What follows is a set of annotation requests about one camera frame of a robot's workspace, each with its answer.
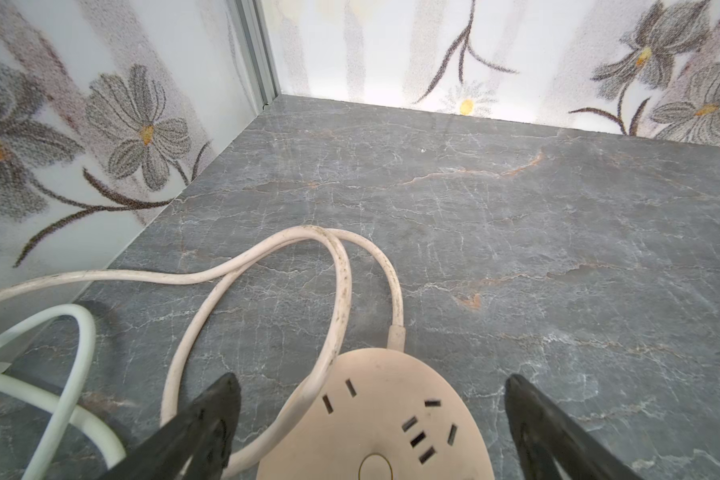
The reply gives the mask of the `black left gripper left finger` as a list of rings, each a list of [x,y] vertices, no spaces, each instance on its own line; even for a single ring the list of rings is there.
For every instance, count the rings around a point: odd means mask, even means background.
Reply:
[[[228,372],[101,477],[219,479],[229,463],[240,409],[240,386]]]

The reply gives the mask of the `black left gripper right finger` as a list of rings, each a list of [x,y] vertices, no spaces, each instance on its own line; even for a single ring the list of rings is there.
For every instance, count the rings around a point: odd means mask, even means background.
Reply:
[[[526,479],[639,477],[522,375],[507,378],[504,404]]]

